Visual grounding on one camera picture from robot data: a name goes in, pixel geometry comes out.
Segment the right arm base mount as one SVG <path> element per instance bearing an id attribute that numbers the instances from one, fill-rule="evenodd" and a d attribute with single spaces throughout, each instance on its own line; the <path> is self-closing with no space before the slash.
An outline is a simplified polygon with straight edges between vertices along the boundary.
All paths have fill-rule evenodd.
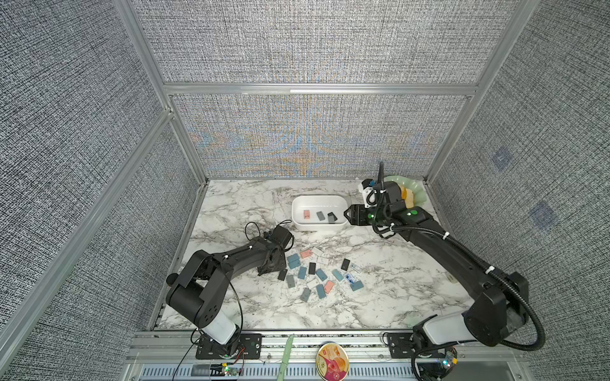
<path id="1" fill-rule="evenodd" d="M 420 357 L 431 357 L 438 352 L 438 349 L 425 351 L 433 344 L 419 332 L 385 332 L 382 341 L 388 347 L 392 359 L 411 359 L 419 350 Z"/>

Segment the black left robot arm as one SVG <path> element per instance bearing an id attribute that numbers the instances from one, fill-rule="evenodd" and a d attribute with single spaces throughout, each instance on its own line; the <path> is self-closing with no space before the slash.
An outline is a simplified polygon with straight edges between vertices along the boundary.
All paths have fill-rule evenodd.
<path id="1" fill-rule="evenodd" d="M 234 278 L 255 269 L 259 276 L 287 268 L 285 253 L 292 247 L 291 233 L 256 237 L 228 252 L 199 250 L 181 272 L 166 279 L 166 304 L 212 341 L 220 345 L 237 340 L 239 326 L 222 312 L 227 291 Z"/>

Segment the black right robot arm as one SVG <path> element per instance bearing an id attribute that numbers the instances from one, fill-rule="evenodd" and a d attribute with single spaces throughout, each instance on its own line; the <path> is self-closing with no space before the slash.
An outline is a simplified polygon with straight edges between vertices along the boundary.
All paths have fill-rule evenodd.
<path id="1" fill-rule="evenodd" d="M 400 236 L 431 256 L 467 291 L 473 303 L 466 310 L 433 316 L 414 328 L 418 348 L 479 342 L 520 351 L 540 350 L 546 332 L 529 303 L 529 282 L 518 272 L 507 274 L 472 253 L 421 207 L 389 215 L 362 204 L 349 206 L 351 225 L 371 226 L 384 239 Z"/>

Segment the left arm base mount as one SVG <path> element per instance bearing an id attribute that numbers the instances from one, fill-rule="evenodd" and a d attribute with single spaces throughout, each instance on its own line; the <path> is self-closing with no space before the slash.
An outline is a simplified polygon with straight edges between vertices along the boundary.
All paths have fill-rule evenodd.
<path id="1" fill-rule="evenodd" d="M 197 360 L 233 361 L 259 360 L 263 336 L 259 333 L 245 333 L 239 338 L 231 338 L 226 344 L 219 344 L 204 334 L 196 345 Z"/>

